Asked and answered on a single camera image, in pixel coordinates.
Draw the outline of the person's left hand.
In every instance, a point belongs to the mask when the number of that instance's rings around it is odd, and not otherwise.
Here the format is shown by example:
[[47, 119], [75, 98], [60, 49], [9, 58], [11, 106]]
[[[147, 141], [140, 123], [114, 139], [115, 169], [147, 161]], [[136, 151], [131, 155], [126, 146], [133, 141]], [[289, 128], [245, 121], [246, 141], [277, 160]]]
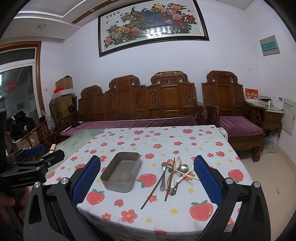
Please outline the person's left hand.
[[[28, 204], [30, 192], [31, 192], [30, 188], [26, 187], [22, 198], [17, 201], [17, 203], [19, 203], [20, 206], [22, 207], [22, 209], [18, 213], [21, 220], [24, 220], [25, 218], [25, 212], [26, 212], [26, 207]], [[16, 201], [13, 197], [10, 197], [4, 193], [1, 193], [1, 217], [7, 224], [11, 224], [11, 218], [8, 212], [6, 211], [6, 207], [12, 207], [15, 205], [15, 203]]]

